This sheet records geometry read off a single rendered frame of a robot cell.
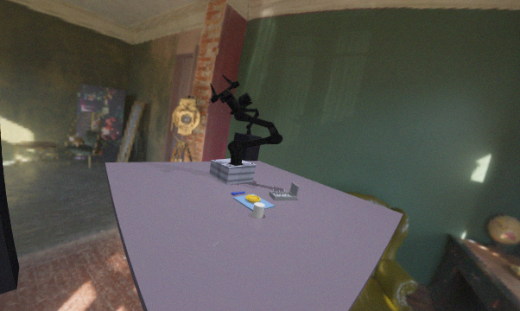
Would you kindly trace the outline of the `light blue square mat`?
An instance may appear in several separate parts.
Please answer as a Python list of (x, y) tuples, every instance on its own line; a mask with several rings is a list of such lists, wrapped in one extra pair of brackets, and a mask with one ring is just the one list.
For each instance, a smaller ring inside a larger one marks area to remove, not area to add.
[[(233, 197), (233, 199), (238, 201), (242, 205), (246, 206), (247, 208), (249, 208), (253, 212), (254, 203), (253, 202), (249, 202), (245, 198), (246, 196), (237, 196), (237, 197)], [(275, 205), (269, 203), (267, 200), (264, 200), (264, 199), (261, 199), (261, 198), (260, 198), (260, 201), (258, 201), (258, 202), (264, 203), (264, 205), (265, 205), (264, 210), (275, 206)]]

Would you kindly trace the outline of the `white cylinder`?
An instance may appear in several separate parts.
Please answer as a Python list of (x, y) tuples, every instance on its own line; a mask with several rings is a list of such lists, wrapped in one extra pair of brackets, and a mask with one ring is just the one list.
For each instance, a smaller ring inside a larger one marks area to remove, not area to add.
[(262, 202), (255, 202), (253, 207), (252, 216), (254, 218), (262, 218), (264, 212), (265, 205)]

